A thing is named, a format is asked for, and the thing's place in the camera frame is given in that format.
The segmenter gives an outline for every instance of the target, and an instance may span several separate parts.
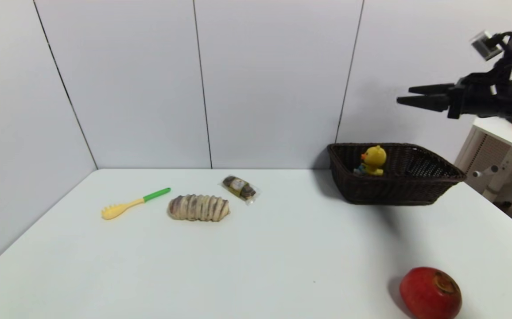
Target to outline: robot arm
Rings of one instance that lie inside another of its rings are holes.
[[[473,40],[473,47],[485,60],[504,51],[492,70],[471,73],[457,83],[410,87],[418,95],[398,97],[403,105],[446,111],[447,117],[458,119],[461,114],[479,117],[503,117],[512,121],[512,32],[489,36],[481,33]]]

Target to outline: food label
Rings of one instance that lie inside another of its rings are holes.
[[[240,191],[242,188],[246,185],[246,182],[244,180],[241,180],[240,178],[235,178],[232,183],[230,183],[230,190],[236,195],[240,196]]]

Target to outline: toy spatula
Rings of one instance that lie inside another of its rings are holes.
[[[118,216],[120,216],[120,214],[125,212],[125,210],[127,210],[128,208],[130,208],[132,206],[136,206],[137,204],[141,204],[143,202],[148,202],[149,200],[159,197],[163,194],[167,194],[167,193],[169,193],[170,190],[171,190],[171,188],[164,188],[163,190],[157,191],[155,193],[151,193],[149,195],[144,196],[143,198],[137,199],[137,200],[135,200],[133,202],[129,202],[127,204],[118,204],[118,205],[111,205],[111,206],[105,207],[101,211],[102,218],[104,218],[104,219],[117,218]]]

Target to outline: green handle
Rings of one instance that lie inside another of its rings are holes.
[[[171,190],[171,188],[168,187],[168,188],[164,188],[163,190],[157,191],[155,193],[151,193],[149,195],[146,195],[146,196],[144,196],[144,202],[148,202],[151,199],[159,197],[159,196],[161,196],[163,194],[167,194],[167,193],[170,192],[170,190]]]

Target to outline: pomegranate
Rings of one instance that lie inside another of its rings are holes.
[[[400,295],[418,319],[453,319],[461,310],[461,290],[444,271],[418,267],[400,283]]]

